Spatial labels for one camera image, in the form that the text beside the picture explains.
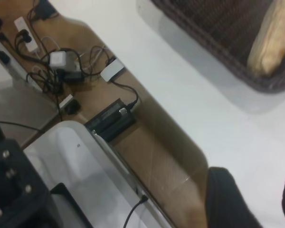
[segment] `cable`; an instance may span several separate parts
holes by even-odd
[[[129,85],[119,84],[119,83],[115,82],[115,81],[112,80],[112,79],[110,80],[110,82],[113,83],[113,84],[116,85],[116,86],[131,89],[131,90],[135,93],[135,95],[136,95],[135,101],[133,101],[132,103],[129,103],[129,104],[127,105],[127,108],[128,108],[129,110],[131,110],[131,109],[134,107],[134,105],[136,105],[136,103],[138,102],[138,99],[139,99],[139,96],[138,96],[137,91],[136,91],[133,87],[131,87],[131,86],[129,86]]]
[[[83,77],[89,77],[89,76],[96,76],[99,75],[100,73],[87,73],[86,71],[83,70],[82,68],[82,63],[81,63],[81,59],[80,59],[80,55],[78,54],[78,52],[76,52],[75,50],[71,49],[71,48],[61,48],[59,51],[65,51],[65,52],[73,52],[75,53],[78,62],[79,62],[79,68],[81,70],[81,73],[83,74]]]
[[[56,47],[58,48],[58,50],[60,49],[60,46],[58,45],[58,43],[57,43],[52,37],[50,37],[50,36],[44,36],[43,38],[40,39],[41,42],[43,42],[43,40],[46,39],[46,38],[47,38],[47,39],[50,39],[50,40],[56,45]],[[43,54],[45,55],[45,57],[49,57],[49,54],[50,54],[50,53],[48,53],[48,55],[47,55],[45,49],[43,48],[43,46],[41,46],[41,50],[42,50]]]
[[[24,128],[28,128],[28,129],[31,129],[31,130],[35,130],[35,131],[38,131],[38,132],[40,132],[40,133],[44,133],[43,130],[40,130],[40,129],[35,128],[35,127],[26,126],[26,125],[23,125],[23,124],[20,124],[20,123],[13,123],[13,122],[7,122],[7,121],[0,121],[0,124],[15,125],[15,126],[19,126],[19,127],[24,127]]]
[[[32,23],[32,12],[34,10],[35,7],[33,7],[29,12],[28,12],[28,15],[27,15],[27,19],[28,19],[28,22],[29,22],[29,25],[30,27],[32,28],[33,32],[35,33],[37,39],[39,40],[40,44],[42,45],[42,47],[44,48],[44,50],[46,51],[46,55],[48,56],[49,53],[48,53],[48,50],[46,48],[46,46],[44,45],[44,43],[42,42],[42,40],[40,39],[40,37],[38,36],[37,32],[35,31],[34,27],[33,27],[33,23]]]
[[[147,202],[148,199],[149,199],[149,198],[148,198],[147,196],[142,195],[142,199],[141,199],[138,203],[136,203],[135,206],[134,206],[134,207],[132,208],[132,210],[130,211],[130,213],[129,213],[129,215],[128,215],[128,217],[127,217],[127,219],[126,219],[126,221],[125,221],[125,223],[124,223],[124,225],[123,225],[123,228],[126,228],[126,227],[127,227],[128,221],[129,221],[129,219],[130,219],[132,213],[134,212],[134,210],[135,210],[139,205],[141,205],[141,204]]]

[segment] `brown wicker basket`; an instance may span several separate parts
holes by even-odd
[[[270,78],[247,68],[252,44],[272,0],[152,0],[234,75],[254,89],[285,90],[285,57]]]

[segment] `small white device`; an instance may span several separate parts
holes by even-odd
[[[34,37],[32,36],[32,33],[30,32],[29,28],[28,28],[28,25],[25,23],[25,20],[23,17],[20,17],[18,19],[16,19],[14,21],[18,31],[21,31],[23,29],[27,30],[28,31],[28,34],[30,37],[32,37],[32,41],[29,42],[29,43],[25,43],[25,46],[27,47],[28,51],[30,53],[34,53],[34,52],[38,52],[39,51],[39,47],[34,39]]]
[[[124,65],[118,60],[114,60],[110,65],[108,65],[101,73],[101,77],[108,82],[112,77],[117,75],[122,69],[124,69]]]
[[[49,65],[53,69],[64,69],[68,72],[76,70],[74,58],[65,51],[55,51],[49,56]]]

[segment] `electrical outlet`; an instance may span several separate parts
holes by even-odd
[[[39,47],[34,39],[34,37],[32,36],[32,33],[30,32],[29,28],[28,28],[28,25],[25,23],[25,20],[23,17],[20,17],[18,19],[16,19],[14,21],[18,31],[21,31],[23,29],[27,30],[28,31],[28,34],[30,37],[32,37],[32,41],[29,42],[29,43],[25,43],[25,46],[27,47],[28,51],[30,53],[34,53],[34,52],[38,52],[39,51]]]

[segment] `power adapter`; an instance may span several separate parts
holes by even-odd
[[[110,142],[134,123],[135,119],[131,111],[121,99],[118,99],[86,122],[85,127],[89,132],[96,133]]]

